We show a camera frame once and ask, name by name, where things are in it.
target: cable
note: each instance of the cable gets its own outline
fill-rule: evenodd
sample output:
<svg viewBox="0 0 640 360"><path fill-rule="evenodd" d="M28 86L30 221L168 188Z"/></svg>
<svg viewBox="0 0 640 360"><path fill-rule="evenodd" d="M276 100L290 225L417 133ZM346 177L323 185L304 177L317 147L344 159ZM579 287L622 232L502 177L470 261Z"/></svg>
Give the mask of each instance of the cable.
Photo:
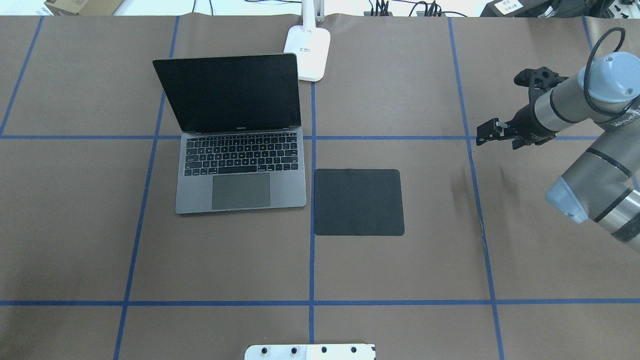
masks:
<svg viewBox="0 0 640 360"><path fill-rule="evenodd" d="M603 109L600 109L598 106L596 106L596 104L593 103L593 100L591 98L591 95L589 94L589 83L591 82L591 63L593 62L593 58L596 56L596 51L598 51L598 48L600 47L600 44L602 44L602 42L604 41L604 39L609 36L609 34L615 32L615 31L619 31L620 32L620 41L618 42L618 46L616 46L616 49L613 51L614 53L618 50L620 50L620 47L622 47L622 43L624 43L625 41L625 35L626 35L626 31L624 28L611 28L609 30L607 30L606 33L604 33L604 35L602 35L600 37L600 39L598 39L598 42L596 42L596 44L593 46L593 50L591 50L591 54L589 54L589 59L587 60L587 66L584 69L584 88L582 89L583 94L584 94L584 100L587 102L587 104L589 104L589 107L602 115L606 115L608 117L612 117L614 119L621 117L622 115L624 115L627 110L629 110L629 108L631 107L631 105L638 99L637 96L635 99L631 100L626 106L625 108L619 112L619 113L612 113L610 111L606 111Z"/></svg>
<svg viewBox="0 0 640 360"><path fill-rule="evenodd" d="M195 12L196 11L196 2L198 0L193 0L193 8L191 9L191 12ZM209 8L211 8L211 15L213 15L213 5L211 4L211 0L209 0Z"/></svg>
<svg viewBox="0 0 640 360"><path fill-rule="evenodd" d="M262 3L263 1L277 1L279 3L302 3L302 0L244 0L246 3Z"/></svg>
<svg viewBox="0 0 640 360"><path fill-rule="evenodd" d="M413 4L413 8L411 8L411 11L409 12L409 17L411 17L411 14L413 14L413 11L415 10L415 7L423 4L424 5L424 13L427 13L427 6L429 6L429 4L427 4L427 2L425 1L418 1L417 3L413 3L411 1L402 1L403 3L412 3Z"/></svg>
<svg viewBox="0 0 640 360"><path fill-rule="evenodd" d="M465 14L459 13L459 12L436 12L436 13L431 14L431 16L440 16L440 14L442 14L442 13L455 13L455 14L458 14L458 15L462 15L464 17L468 17Z"/></svg>

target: white lamp base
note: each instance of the white lamp base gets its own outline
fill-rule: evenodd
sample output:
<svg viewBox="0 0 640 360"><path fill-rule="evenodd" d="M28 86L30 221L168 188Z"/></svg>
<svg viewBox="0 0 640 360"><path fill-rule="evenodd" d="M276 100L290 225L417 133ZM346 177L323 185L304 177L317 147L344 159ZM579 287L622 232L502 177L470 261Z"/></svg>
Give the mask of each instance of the white lamp base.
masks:
<svg viewBox="0 0 640 360"><path fill-rule="evenodd" d="M323 78L330 42L331 34L326 29L312 28L308 31L302 25L289 29L284 52L296 55L298 79L318 81Z"/></svg>

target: white label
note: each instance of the white label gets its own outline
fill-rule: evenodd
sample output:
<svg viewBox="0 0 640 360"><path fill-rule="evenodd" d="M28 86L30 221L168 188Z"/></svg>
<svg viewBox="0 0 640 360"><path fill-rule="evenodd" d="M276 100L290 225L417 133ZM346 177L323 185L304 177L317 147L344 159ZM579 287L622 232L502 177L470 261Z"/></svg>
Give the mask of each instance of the white label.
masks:
<svg viewBox="0 0 640 360"><path fill-rule="evenodd" d="M503 15L507 15L523 7L518 0L503 0L494 5Z"/></svg>

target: laptop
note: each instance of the laptop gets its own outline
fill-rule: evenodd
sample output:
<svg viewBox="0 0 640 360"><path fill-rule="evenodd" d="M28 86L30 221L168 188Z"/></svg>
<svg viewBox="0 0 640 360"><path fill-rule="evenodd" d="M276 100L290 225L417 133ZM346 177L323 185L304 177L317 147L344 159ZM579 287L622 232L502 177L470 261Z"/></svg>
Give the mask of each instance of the laptop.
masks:
<svg viewBox="0 0 640 360"><path fill-rule="evenodd" d="M306 205L294 54L153 64L182 129L176 213Z"/></svg>

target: white mounting plate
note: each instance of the white mounting plate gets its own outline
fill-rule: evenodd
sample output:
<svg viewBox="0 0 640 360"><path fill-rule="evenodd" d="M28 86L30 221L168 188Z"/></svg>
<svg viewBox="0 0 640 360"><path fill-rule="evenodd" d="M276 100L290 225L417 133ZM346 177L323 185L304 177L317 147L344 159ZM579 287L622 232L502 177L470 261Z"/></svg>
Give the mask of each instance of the white mounting plate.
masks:
<svg viewBox="0 0 640 360"><path fill-rule="evenodd" d="M253 345L246 349L244 360L376 360L376 346L373 344Z"/></svg>
<svg viewBox="0 0 640 360"><path fill-rule="evenodd" d="M307 31L302 25L289 29L284 52L296 55L298 79L319 81L323 78L330 42L331 34L327 29L312 28Z"/></svg>

